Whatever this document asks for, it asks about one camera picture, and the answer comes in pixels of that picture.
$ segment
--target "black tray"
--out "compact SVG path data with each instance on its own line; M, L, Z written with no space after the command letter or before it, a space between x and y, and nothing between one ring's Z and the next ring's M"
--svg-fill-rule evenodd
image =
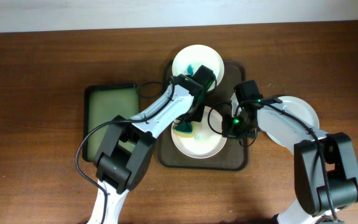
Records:
M164 79L172 75L172 61L165 66ZM244 67L231 60L224 60L224 76L216 90L204 99L206 106L212 107L218 102L230 100L234 93L234 86L246 80ZM217 107L221 114L230 114L229 106ZM194 159L181 153L174 145L171 137L170 126L160 135L157 140L158 161L166 167L189 168L189 169L213 169L238 171L248 163L248 143L244 140L241 147L238 140L228 139L224 147L214 156L206 159Z

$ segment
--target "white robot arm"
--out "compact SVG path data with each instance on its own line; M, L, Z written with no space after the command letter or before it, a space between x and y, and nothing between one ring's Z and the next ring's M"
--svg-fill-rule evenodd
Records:
M161 132L172 121L183 114L193 113L204 94L212 84L214 77L211 71L200 70L194 77L180 75L175 83L169 86L166 92L145 111L133 116L132 121L138 123L116 123L108 127L103 141L93 161L98 168L96 176L98 184L108 193L105 202L104 193L98 190L98 196L89 224L101 224L104 214L105 224L115 224L121 211L126 195L133 190L142 180L149 166L152 155L152 145ZM207 73L207 78L200 79ZM324 182L322 170L319 166L319 157L315 147L315 138L310 135L310 130L297 123L292 118L285 116L284 111L292 114L276 98L256 101L263 96L257 89L255 82L239 84L234 89L237 100L232 105L239 105L237 116L235 110L229 115L230 119L243 119L233 128L229 127L227 118L223 120L223 133L225 137L237 136L243 138L242 132L250 129L260 129L275 136L288 150L295 155L295 191L297 199L284 212L273 218L279 224L314 224L321 220L321 216L330 215L327 195L324 194ZM330 179L332 198L335 209L342 209L352 203L358 202L358 167L353 148L349 148L346 135L330 136L326 131L316 129L309 124L321 144L328 149L327 161L337 165L337 173ZM128 153L117 142L132 141L135 144L133 153ZM305 192L297 189L306 188Z

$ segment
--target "table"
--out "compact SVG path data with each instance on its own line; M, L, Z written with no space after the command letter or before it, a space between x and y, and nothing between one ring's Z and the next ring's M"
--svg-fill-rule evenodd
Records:
M86 221L96 188L74 166L84 89L160 80L191 44L243 63L265 96L307 101L321 129L350 135L358 159L358 21L0 34L0 223ZM270 218L291 204L293 184L293 156L265 134L240 172L169 169L154 155L120 222ZM358 223L358 204L338 215Z

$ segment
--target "white wall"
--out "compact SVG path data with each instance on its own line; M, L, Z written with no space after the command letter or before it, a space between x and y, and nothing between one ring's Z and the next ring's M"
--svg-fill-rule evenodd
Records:
M0 32L358 19L358 0L0 0Z

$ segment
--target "wood grain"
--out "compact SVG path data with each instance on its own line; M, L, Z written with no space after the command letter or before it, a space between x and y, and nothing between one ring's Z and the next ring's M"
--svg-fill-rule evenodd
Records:
M74 167L85 88L160 80L191 44L243 63L265 96L307 101L321 129L350 135L358 159L358 21L0 34L0 223L89 218L96 189ZM294 198L292 155L263 134L240 172L168 169L154 157L120 222L246 222ZM339 218L358 223L358 204Z

